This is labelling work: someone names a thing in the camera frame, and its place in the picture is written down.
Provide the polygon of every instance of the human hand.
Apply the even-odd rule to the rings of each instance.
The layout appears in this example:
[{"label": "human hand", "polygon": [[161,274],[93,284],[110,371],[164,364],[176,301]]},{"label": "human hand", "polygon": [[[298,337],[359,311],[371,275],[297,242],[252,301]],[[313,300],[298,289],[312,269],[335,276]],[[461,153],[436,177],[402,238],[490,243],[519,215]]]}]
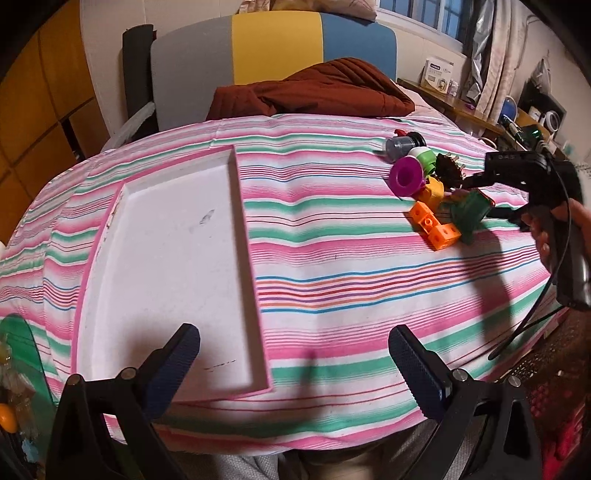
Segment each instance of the human hand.
[{"label": "human hand", "polygon": [[[572,221],[581,229],[587,256],[591,258],[591,212],[583,205],[573,199],[569,199],[570,214]],[[558,220],[565,222],[567,220],[566,202],[552,210],[552,215]],[[540,254],[540,260],[550,271],[550,245],[548,233],[542,230],[539,219],[531,216],[529,213],[524,213],[521,220],[530,227],[531,236],[535,240],[535,247]]]}]

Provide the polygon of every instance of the box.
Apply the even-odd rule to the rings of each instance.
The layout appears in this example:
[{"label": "box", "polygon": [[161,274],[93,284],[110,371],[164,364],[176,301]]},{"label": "box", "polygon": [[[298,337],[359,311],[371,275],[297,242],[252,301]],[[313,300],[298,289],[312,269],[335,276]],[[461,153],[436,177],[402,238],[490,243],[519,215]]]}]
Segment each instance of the box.
[{"label": "box", "polygon": [[439,57],[429,57],[425,62],[421,85],[425,88],[447,93],[452,79],[453,62]]}]

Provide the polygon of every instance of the wooden cabinet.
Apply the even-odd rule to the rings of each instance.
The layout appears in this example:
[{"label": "wooden cabinet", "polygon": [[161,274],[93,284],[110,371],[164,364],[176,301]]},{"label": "wooden cabinet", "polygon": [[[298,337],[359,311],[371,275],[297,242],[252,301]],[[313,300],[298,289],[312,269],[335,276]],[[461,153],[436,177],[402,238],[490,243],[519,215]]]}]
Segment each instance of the wooden cabinet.
[{"label": "wooden cabinet", "polygon": [[80,33],[78,0],[70,0],[40,28],[39,45],[51,98],[62,119],[95,95]]},{"label": "wooden cabinet", "polygon": [[[68,142],[69,121],[76,141]],[[56,175],[73,166],[76,143],[90,157],[108,133],[95,99],[80,33],[79,0],[69,0],[22,50],[0,83],[0,241]]]},{"label": "wooden cabinet", "polygon": [[0,145],[7,160],[15,163],[56,122],[35,34],[0,83]]},{"label": "wooden cabinet", "polygon": [[0,183],[0,241],[8,243],[31,199],[14,174]]},{"label": "wooden cabinet", "polygon": [[109,139],[109,132],[96,99],[92,99],[71,114],[70,124],[86,158],[99,153]]},{"label": "wooden cabinet", "polygon": [[35,198],[48,181],[73,167],[76,158],[61,125],[36,143],[15,167],[27,193]]}]

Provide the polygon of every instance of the white wall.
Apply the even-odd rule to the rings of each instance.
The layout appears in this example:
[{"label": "white wall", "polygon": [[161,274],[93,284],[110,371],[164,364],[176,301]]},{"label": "white wall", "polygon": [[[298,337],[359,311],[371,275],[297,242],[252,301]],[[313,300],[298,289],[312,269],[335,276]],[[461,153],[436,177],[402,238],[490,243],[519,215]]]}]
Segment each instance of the white wall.
[{"label": "white wall", "polygon": [[570,158],[573,161],[583,161],[591,148],[591,87],[562,42],[538,19],[528,27],[525,50],[521,65],[515,74],[511,96],[515,100],[519,99],[524,83],[548,51],[551,93],[567,112],[558,131],[558,138],[568,138],[574,147]]},{"label": "white wall", "polygon": [[125,30],[154,24],[158,35],[236,13],[241,0],[80,0],[80,25],[96,98],[110,134],[127,120],[121,61]]},{"label": "white wall", "polygon": [[[241,0],[80,0],[86,58],[109,133],[116,132],[127,120],[121,60],[121,35],[125,30],[152,23],[162,36],[185,25],[232,15],[240,3]],[[466,56],[399,25],[383,23],[396,32],[399,78],[419,81],[425,59],[437,56],[454,63],[452,77],[461,84],[469,64]]]},{"label": "white wall", "polygon": [[396,25],[382,22],[396,33],[398,44],[397,76],[405,80],[420,82],[425,60],[427,57],[435,56],[453,62],[452,78],[462,84],[461,80],[467,75],[469,62],[462,53],[442,47],[441,45],[409,32]]}]

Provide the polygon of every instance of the white plastic tray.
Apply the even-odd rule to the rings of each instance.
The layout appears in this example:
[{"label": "white plastic tray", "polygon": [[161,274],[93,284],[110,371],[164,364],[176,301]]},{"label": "white plastic tray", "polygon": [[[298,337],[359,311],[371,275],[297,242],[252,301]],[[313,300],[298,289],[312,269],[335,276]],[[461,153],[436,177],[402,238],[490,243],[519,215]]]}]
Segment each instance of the white plastic tray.
[{"label": "white plastic tray", "polygon": [[247,249],[233,150],[123,185],[84,294],[77,371],[98,380],[138,367],[187,322],[201,351],[174,401],[269,389]]}]

